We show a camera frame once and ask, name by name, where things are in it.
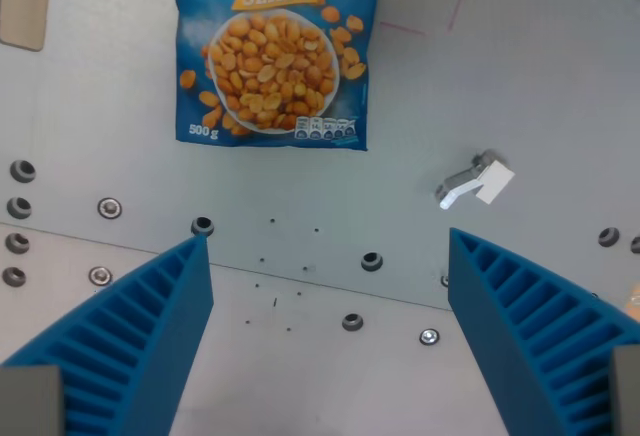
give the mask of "gray block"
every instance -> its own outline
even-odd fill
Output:
[[[64,421],[57,366],[0,367],[0,434],[64,436]]]
[[[640,345],[613,350],[609,394],[614,435],[640,436]]]

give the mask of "ribbed blue plastic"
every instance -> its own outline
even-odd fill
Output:
[[[212,307],[200,236],[98,292],[4,365],[60,367],[67,436],[166,436]]]
[[[452,229],[449,303],[511,436],[613,434],[609,359],[640,325],[564,278]]]

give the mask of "white bowl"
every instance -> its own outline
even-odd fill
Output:
[[[322,115],[329,108],[331,103],[333,102],[333,98],[335,97],[336,93],[338,92],[338,87],[340,86],[340,65],[338,63],[338,55],[336,54],[336,51],[333,48],[333,44],[331,43],[331,40],[327,37],[327,35],[324,33],[324,31],[322,31],[318,26],[313,24],[308,19],[306,19],[306,18],[304,18],[304,17],[300,16],[299,14],[294,13],[292,11],[288,11],[286,9],[272,9],[272,10],[268,10],[268,11],[256,11],[256,12],[264,15],[267,18],[269,18],[271,16],[274,16],[276,14],[284,14],[288,19],[294,19],[294,20],[298,21],[301,25],[303,25],[305,27],[315,28],[320,32],[320,37],[324,39],[325,46],[326,46],[327,50],[331,52],[331,59],[332,59],[331,67],[333,68],[333,71],[336,74],[335,81],[334,81],[335,84],[333,85],[333,91],[331,91],[331,93],[329,93],[328,95],[325,96],[325,98],[324,98],[324,101],[325,101],[324,108],[322,108],[322,110],[318,111],[318,113],[316,114],[316,116]],[[211,47],[212,45],[216,44],[220,40],[220,38],[222,38],[222,35],[227,31],[227,28],[229,27],[229,25],[231,24],[231,22],[233,20],[235,20],[237,18],[248,18],[248,17],[250,17],[250,15],[251,15],[251,13],[238,13],[235,16],[233,16],[232,18],[228,19],[226,23],[224,23],[222,26],[220,26],[220,28],[218,29],[218,32],[213,36],[213,39],[209,43],[209,47]],[[242,126],[244,126],[247,129],[250,129],[251,131],[254,131],[256,133],[262,133],[262,134],[287,134],[287,133],[292,133],[293,131],[295,131],[295,129],[292,129],[291,131],[287,131],[285,129],[260,129],[255,124],[253,124],[253,123],[251,123],[249,121],[241,121],[238,118],[238,114],[235,111],[231,111],[229,109],[229,106],[227,105],[227,96],[218,87],[218,75],[213,70],[213,66],[214,66],[214,63],[213,63],[213,60],[211,59],[211,51],[209,51],[209,67],[211,68],[211,76],[213,77],[213,84],[216,87],[216,91],[218,92],[218,96],[222,100],[222,103],[224,104],[224,107],[227,109],[227,111],[233,117],[233,119],[235,119],[239,124],[241,124]]]

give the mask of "metal plate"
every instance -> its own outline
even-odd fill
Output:
[[[44,52],[0,48],[0,166],[38,171],[26,186],[7,174],[0,198],[29,199],[25,225],[161,251],[207,216],[216,264],[443,308],[456,226],[625,301],[637,0],[380,0],[368,153],[174,141],[174,8],[51,0]],[[438,184],[487,148],[515,179],[491,206],[441,211]],[[96,212],[107,196],[117,221]],[[605,250],[609,226],[622,237]],[[384,257],[376,273],[360,267],[369,251]]]
[[[10,232],[0,225],[0,239]],[[118,279],[153,256],[25,235],[31,251],[3,257],[29,280],[0,286],[0,362],[100,291],[90,268]],[[212,278],[172,436],[507,435],[453,313],[227,268]],[[355,333],[341,324],[352,312],[365,320]],[[440,332],[435,346],[418,342],[427,327]]]

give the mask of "blue bag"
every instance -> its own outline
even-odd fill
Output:
[[[176,137],[366,150],[377,0],[176,0]]]

